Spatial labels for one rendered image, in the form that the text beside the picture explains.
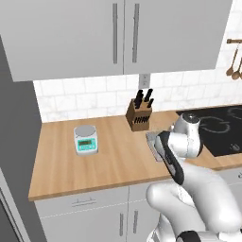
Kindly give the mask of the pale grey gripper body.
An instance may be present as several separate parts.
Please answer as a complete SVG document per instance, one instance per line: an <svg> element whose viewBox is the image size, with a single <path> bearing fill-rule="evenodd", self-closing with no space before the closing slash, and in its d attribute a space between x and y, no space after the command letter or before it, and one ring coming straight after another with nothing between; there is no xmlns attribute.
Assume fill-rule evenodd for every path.
<svg viewBox="0 0 242 242"><path fill-rule="evenodd" d="M154 147L156 136L159 133L160 133L159 131L149 131L146 133L146 138L147 138L147 144L149 146L149 149L150 149L152 155L154 156L155 160L158 163L161 163L163 161L163 159L162 159L161 155L157 152L156 148Z"/></svg>

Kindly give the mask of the wooden knife block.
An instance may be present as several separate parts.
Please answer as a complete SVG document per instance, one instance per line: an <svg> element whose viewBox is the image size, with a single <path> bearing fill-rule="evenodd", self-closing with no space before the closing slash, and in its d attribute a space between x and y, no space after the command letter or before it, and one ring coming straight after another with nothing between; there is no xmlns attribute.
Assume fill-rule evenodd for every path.
<svg viewBox="0 0 242 242"><path fill-rule="evenodd" d="M142 102L139 109L135 108L134 99L130 101L126 118L132 131L149 130L149 118L152 108L147 107L146 102Z"/></svg>

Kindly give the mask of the grey drawer front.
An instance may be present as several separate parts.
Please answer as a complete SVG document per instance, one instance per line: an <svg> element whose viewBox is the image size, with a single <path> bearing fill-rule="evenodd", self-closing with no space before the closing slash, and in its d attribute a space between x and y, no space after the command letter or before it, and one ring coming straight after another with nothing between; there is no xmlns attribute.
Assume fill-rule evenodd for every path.
<svg viewBox="0 0 242 242"><path fill-rule="evenodd" d="M146 200L147 189L150 185L150 182L131 185L129 192L129 202Z"/></svg>
<svg viewBox="0 0 242 242"><path fill-rule="evenodd" d="M110 205L119 205L128 201L129 188L127 186L112 189L104 189L94 192L63 196L52 199L42 199L35 201L35 206L40 218L65 215L76 211L95 209ZM86 200L92 198L95 204L72 207L72 203L77 199Z"/></svg>
<svg viewBox="0 0 242 242"><path fill-rule="evenodd" d="M218 175L229 185L242 184L242 167L220 170Z"/></svg>

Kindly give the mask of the white teal kitchen scale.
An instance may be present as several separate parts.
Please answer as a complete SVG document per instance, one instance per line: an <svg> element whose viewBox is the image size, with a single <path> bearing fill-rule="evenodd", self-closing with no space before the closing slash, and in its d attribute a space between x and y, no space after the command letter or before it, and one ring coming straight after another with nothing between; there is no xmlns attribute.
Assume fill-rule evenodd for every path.
<svg viewBox="0 0 242 242"><path fill-rule="evenodd" d="M74 128L74 143L78 156L97 154L98 138L96 127L93 125L82 125Z"/></svg>

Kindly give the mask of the black hob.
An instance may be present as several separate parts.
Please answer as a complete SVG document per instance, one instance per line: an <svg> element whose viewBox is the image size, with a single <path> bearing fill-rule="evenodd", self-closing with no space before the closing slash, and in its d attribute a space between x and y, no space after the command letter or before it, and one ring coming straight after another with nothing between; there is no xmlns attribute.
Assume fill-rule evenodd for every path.
<svg viewBox="0 0 242 242"><path fill-rule="evenodd" d="M242 105L178 111L200 119L199 135L215 156L242 153Z"/></svg>

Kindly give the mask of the grey lower cupboard door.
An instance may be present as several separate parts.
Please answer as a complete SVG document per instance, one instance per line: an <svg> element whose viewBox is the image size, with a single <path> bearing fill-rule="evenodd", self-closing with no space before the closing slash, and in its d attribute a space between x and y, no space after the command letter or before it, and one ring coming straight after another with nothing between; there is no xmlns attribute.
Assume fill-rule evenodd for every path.
<svg viewBox="0 0 242 242"><path fill-rule="evenodd" d="M138 210L137 232L133 233L134 211ZM147 242L150 233L156 228L159 213L144 201L129 203L129 216L127 226L127 242Z"/></svg>
<svg viewBox="0 0 242 242"><path fill-rule="evenodd" d="M47 242L126 242L128 204L111 205L65 215L42 218ZM124 232L119 236L119 215Z"/></svg>

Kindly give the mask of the grey cupboard door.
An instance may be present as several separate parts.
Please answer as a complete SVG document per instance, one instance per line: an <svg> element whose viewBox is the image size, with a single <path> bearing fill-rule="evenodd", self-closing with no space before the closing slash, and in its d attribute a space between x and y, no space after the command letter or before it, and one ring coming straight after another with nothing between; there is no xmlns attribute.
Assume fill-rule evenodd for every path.
<svg viewBox="0 0 242 242"><path fill-rule="evenodd" d="M128 204L111 205L65 215L42 218L47 242L126 242ZM119 236L119 215L124 232Z"/></svg>
<svg viewBox="0 0 242 242"><path fill-rule="evenodd" d="M233 0L125 0L124 73L210 70ZM137 62L132 62L134 4L140 4Z"/></svg>
<svg viewBox="0 0 242 242"><path fill-rule="evenodd" d="M0 0L0 37L15 82L121 75L123 28L124 0Z"/></svg>
<svg viewBox="0 0 242 242"><path fill-rule="evenodd" d="M133 233L134 211L138 210L137 232ZM127 242L147 242L150 233L156 228L159 213L144 201L129 203L129 216L127 226Z"/></svg>

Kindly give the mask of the wooden hanging spoon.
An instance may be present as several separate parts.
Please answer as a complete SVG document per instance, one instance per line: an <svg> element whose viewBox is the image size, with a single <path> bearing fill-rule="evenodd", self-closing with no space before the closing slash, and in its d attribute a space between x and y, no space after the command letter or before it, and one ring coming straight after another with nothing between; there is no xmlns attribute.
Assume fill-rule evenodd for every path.
<svg viewBox="0 0 242 242"><path fill-rule="evenodd" d="M242 58L240 60L239 66L242 66ZM232 79L238 79L240 77L240 69L237 69L235 72L232 74Z"/></svg>
<svg viewBox="0 0 242 242"><path fill-rule="evenodd" d="M237 53L238 53L238 46L237 46L237 48L234 51L233 61L232 61L232 64L231 64L230 68L226 71L226 76L231 76L233 74L233 65L234 65Z"/></svg>

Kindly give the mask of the grey upper cupboard door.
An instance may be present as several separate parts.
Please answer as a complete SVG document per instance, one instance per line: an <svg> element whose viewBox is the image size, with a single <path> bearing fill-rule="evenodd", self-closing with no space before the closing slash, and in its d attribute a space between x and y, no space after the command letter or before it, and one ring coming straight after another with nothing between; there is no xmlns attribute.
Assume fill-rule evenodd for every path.
<svg viewBox="0 0 242 242"><path fill-rule="evenodd" d="M124 0L0 0L0 37L15 82L121 75L123 28Z"/></svg>
<svg viewBox="0 0 242 242"><path fill-rule="evenodd" d="M124 73L210 70L233 0L125 0ZM137 62L132 62L134 4L140 4Z"/></svg>

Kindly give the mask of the grey fridge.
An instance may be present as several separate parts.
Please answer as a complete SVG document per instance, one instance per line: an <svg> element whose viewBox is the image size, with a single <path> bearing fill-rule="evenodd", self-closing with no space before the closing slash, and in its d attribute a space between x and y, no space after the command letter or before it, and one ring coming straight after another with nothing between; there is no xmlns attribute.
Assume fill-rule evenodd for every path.
<svg viewBox="0 0 242 242"><path fill-rule="evenodd" d="M46 242L28 192L42 120L31 81L12 80L0 37L0 242Z"/></svg>

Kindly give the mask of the grey wall socket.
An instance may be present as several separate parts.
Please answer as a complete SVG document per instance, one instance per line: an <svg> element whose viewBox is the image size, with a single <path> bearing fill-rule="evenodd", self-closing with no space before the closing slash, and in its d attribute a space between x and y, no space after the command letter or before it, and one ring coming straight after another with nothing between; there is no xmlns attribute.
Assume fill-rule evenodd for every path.
<svg viewBox="0 0 242 242"><path fill-rule="evenodd" d="M139 88L148 89L150 86L150 74L139 75Z"/></svg>

